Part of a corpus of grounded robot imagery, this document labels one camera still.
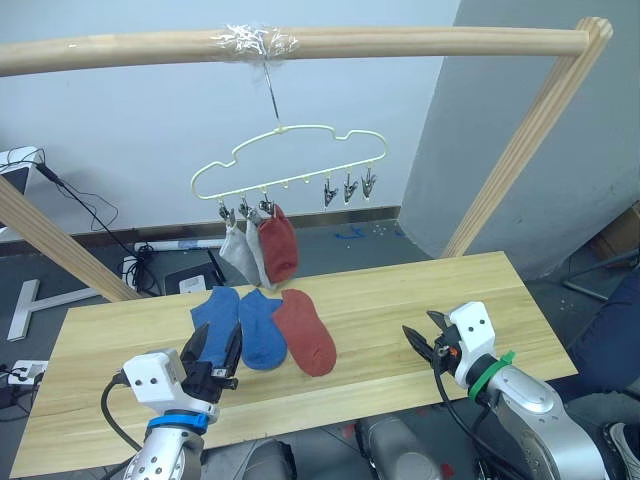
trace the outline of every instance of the wooden tabletop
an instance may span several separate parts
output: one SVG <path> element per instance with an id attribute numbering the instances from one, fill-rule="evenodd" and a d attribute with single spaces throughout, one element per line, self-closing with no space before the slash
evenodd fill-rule
<path id="1" fill-rule="evenodd" d="M 498 354 L 552 379 L 575 373 L 549 324 L 501 252 L 343 272 L 291 281 L 303 290 L 333 336 L 334 370 L 312 378 L 289 355 L 273 371 L 238 367 L 238 390 L 225 391 L 220 419 L 205 436 L 226 445 L 440 401 L 427 364 L 404 338 L 403 324 L 429 341 L 438 333 L 425 310 L 485 302 Z M 239 287 L 243 295 L 249 287 Z M 116 369 L 158 348 L 180 350 L 193 332 L 189 309 L 209 292 L 172 295 L 69 310 L 58 337 L 11 477 L 121 462 L 133 450 L 104 421 L 100 395 Z M 451 397 L 465 391 L 445 375 Z M 154 412 L 116 387 L 110 409 L 142 443 Z"/>

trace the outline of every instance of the clothes hanger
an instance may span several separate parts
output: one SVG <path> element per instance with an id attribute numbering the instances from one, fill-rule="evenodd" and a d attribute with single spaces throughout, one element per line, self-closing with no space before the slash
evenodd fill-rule
<path id="1" fill-rule="evenodd" d="M 249 140 L 246 140 L 244 142 L 242 142 L 241 144 L 239 144 L 238 146 L 236 146 L 232 151 L 231 151 L 231 161 L 224 163 L 224 162 L 220 162 L 220 161 L 213 161 L 207 165 L 205 165 L 204 167 L 200 168 L 199 170 L 197 170 L 193 177 L 191 178 L 191 191 L 193 192 L 193 194 L 202 200 L 214 200 L 214 199 L 220 199 L 223 198 L 225 196 L 228 195 L 244 195 L 246 194 L 246 192 L 251 191 L 251 190 L 262 190 L 265 191 L 268 187 L 274 186 L 274 185 L 283 185 L 284 188 L 287 188 L 289 186 L 289 182 L 293 182 L 296 180 L 304 180 L 305 183 L 309 183 L 309 180 L 311 177 L 314 176 L 318 176 L 318 175 L 324 175 L 327 176 L 329 175 L 331 172 L 335 172 L 338 170 L 346 170 L 347 172 L 350 171 L 351 168 L 353 167 L 357 167 L 359 165 L 367 165 L 368 168 L 371 168 L 371 166 L 378 160 L 382 160 L 384 157 L 387 156 L 388 153 L 388 145 L 387 145 L 387 140 L 384 138 L 384 136 L 382 136 L 380 133 L 378 132 L 374 132 L 372 130 L 349 130 L 345 135 L 338 135 L 336 129 L 330 125 L 282 125 L 280 122 L 280 114 L 278 112 L 278 106 L 276 103 L 276 99 L 275 99 L 275 95 L 273 93 L 273 86 L 271 84 L 271 76 L 269 75 L 269 69 L 267 67 L 267 54 L 266 54 L 266 50 L 264 49 L 264 47 L 262 47 L 262 54 L 263 54 L 263 67 L 264 67 L 264 73 L 265 73 L 265 77 L 267 80 L 267 85 L 269 87 L 269 92 L 271 95 L 271 102 L 273 104 L 273 110 L 276 116 L 276 120 L 278 122 L 278 126 L 266 133 L 257 135 L 253 138 L 250 138 Z M 244 188 L 239 188 L 236 190 L 230 190 L 228 192 L 223 192 L 223 193 L 217 193 L 217 194 L 210 194 L 210 195 L 203 195 L 201 193 L 198 192 L 198 190 L 196 189 L 196 182 L 197 180 L 200 178 L 200 176 L 207 172 L 208 170 L 214 168 L 214 167 L 222 167 L 222 168 L 230 168 L 233 167 L 236 163 L 238 163 L 238 153 L 240 151 L 242 151 L 244 148 L 248 147 L 249 145 L 252 145 L 254 143 L 260 142 L 266 138 L 270 138 L 273 137 L 275 135 L 283 135 L 289 132 L 293 132 L 293 131 L 298 131 L 298 130 L 321 130 L 321 131 L 325 131 L 328 132 L 331 135 L 331 138 L 334 141 L 338 141 L 338 142 L 344 142 L 349 140 L 349 138 L 351 138 L 353 135 L 366 135 L 366 136 L 371 136 L 376 138 L 377 140 L 379 140 L 382 144 L 382 153 L 380 153 L 379 155 L 370 157 L 370 158 L 366 158 L 364 160 L 359 160 L 356 162 L 351 162 L 351 163 L 346 163 L 344 165 L 339 165 L 337 167 L 331 167 L 331 168 L 325 168 L 322 170 L 315 170 L 315 171 L 311 171 L 311 172 L 306 172 L 306 173 L 302 173 L 300 175 L 296 175 L 293 177 L 288 177 L 288 178 L 280 178 L 278 180 L 273 180 L 270 182 L 266 182 L 266 183 L 262 183 L 262 184 L 258 184 L 258 185 L 252 185 L 249 187 L 244 187 Z"/>

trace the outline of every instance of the sock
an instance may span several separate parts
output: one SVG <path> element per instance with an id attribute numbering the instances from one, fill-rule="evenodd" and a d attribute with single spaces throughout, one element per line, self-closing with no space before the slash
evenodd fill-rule
<path id="1" fill-rule="evenodd" d="M 291 278 L 298 268 L 298 243 L 293 225 L 276 205 L 275 214 L 260 225 L 265 270 L 272 283 Z"/>
<path id="2" fill-rule="evenodd" d="M 221 367 L 227 356 L 225 349 L 234 327 L 238 324 L 238 292 L 229 287 L 214 287 L 202 305 L 191 309 L 195 328 L 208 323 L 207 342 L 200 359 Z"/>
<path id="3" fill-rule="evenodd" d="M 260 276 L 260 283 L 262 286 L 269 289 L 275 290 L 276 285 L 273 285 L 267 276 L 267 272 L 264 269 L 264 257 L 262 255 L 262 246 L 260 245 L 260 237 L 258 235 L 258 227 L 256 227 L 255 223 L 253 223 L 252 218 L 253 215 L 249 216 L 247 219 L 247 244 L 249 245 L 249 250 L 253 254 L 253 258 L 256 262 L 256 266 L 258 268 L 258 275 Z"/>
<path id="4" fill-rule="evenodd" d="M 319 377 L 336 364 L 336 346 L 324 326 L 313 301 L 300 290 L 283 290 L 283 304 L 273 314 L 273 321 L 284 335 L 293 359 L 300 369 Z"/>
<path id="5" fill-rule="evenodd" d="M 247 238 L 237 225 L 227 227 L 227 236 L 220 248 L 220 257 L 235 267 L 251 285 L 260 285 L 258 266 L 249 250 Z"/>
<path id="6" fill-rule="evenodd" d="M 271 315 L 282 300 L 271 300 L 257 288 L 240 301 L 242 325 L 242 360 L 254 370 L 269 370 L 280 365 L 287 356 L 287 344 Z"/>

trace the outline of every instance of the wooden frame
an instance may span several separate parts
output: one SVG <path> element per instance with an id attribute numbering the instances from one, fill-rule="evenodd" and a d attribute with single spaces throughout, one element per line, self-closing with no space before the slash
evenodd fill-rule
<path id="1" fill-rule="evenodd" d="M 225 30 L 97 35 L 0 45 L 0 76 L 83 68 L 247 61 Z M 433 55 L 552 55 L 558 59 L 540 93 L 469 207 L 442 256 L 460 256 L 535 154 L 613 33 L 608 20 L 589 17 L 575 30 L 493 27 L 282 28 L 297 40 L 279 58 L 356 58 Z M 272 33 L 265 35 L 270 45 Z M 58 229 L 0 177 L 0 221 L 111 301 L 138 295 Z"/>

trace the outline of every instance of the clear tape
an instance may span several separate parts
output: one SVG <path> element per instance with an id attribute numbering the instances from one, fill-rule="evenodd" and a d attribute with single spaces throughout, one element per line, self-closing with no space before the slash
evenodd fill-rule
<path id="1" fill-rule="evenodd" d="M 298 48 L 298 40 L 276 27 L 227 25 L 228 33 L 217 37 L 217 45 L 230 53 L 229 61 L 265 61 L 277 59 Z"/>

